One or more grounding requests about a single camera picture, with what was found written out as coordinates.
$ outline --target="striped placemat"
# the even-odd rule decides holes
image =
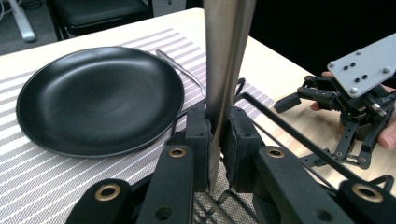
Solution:
[[[205,50],[171,28],[119,46],[152,54],[161,49],[206,84]],[[18,124],[15,106],[22,86],[34,72],[0,79],[0,223],[64,223],[74,204],[94,183],[119,178],[133,184],[154,171],[170,132],[146,149],[105,159],[68,158],[30,141]],[[183,109],[204,99],[196,84],[180,77],[186,94]],[[265,105],[273,102],[248,83],[244,91]],[[238,106],[252,118],[259,114],[244,101]],[[185,119],[181,119],[177,129],[184,126]]]

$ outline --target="human hand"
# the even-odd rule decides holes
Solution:
[[[331,72],[323,72],[322,73],[323,77],[332,77]],[[395,91],[395,89],[386,87],[384,88],[391,92]],[[311,105],[311,109],[314,111],[320,110],[320,106],[318,103],[314,102]],[[382,132],[379,134],[378,138],[376,139],[376,142],[384,149],[394,149],[396,148],[396,112],[394,111],[392,116],[390,117],[388,121],[388,126],[382,130]]]

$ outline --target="metal fork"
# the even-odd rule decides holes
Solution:
[[[166,53],[164,53],[160,49],[155,50],[155,52],[161,59],[168,62],[170,65],[172,65],[174,68],[182,72],[187,77],[191,78],[191,80],[194,81],[201,88],[201,94],[204,97],[206,97],[206,87],[195,76],[193,76],[189,71],[183,68],[183,66],[178,64],[175,60],[173,60],[171,57],[169,57]]]

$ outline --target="screw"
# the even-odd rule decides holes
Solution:
[[[334,66],[335,66],[335,63],[334,63],[334,62],[329,62],[328,66],[329,66],[329,67],[334,67]]]
[[[372,109],[378,113],[381,117],[384,117],[387,115],[387,112],[385,112],[384,109],[381,108],[381,106],[379,104],[373,104],[372,105]]]
[[[356,94],[356,93],[358,93],[358,88],[354,87],[354,88],[350,89],[349,92],[350,92],[351,94]]]
[[[390,72],[390,67],[384,67],[384,69],[382,69],[383,73],[389,73]]]

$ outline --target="black chair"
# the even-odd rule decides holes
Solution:
[[[154,17],[152,0],[47,0],[58,40]]]

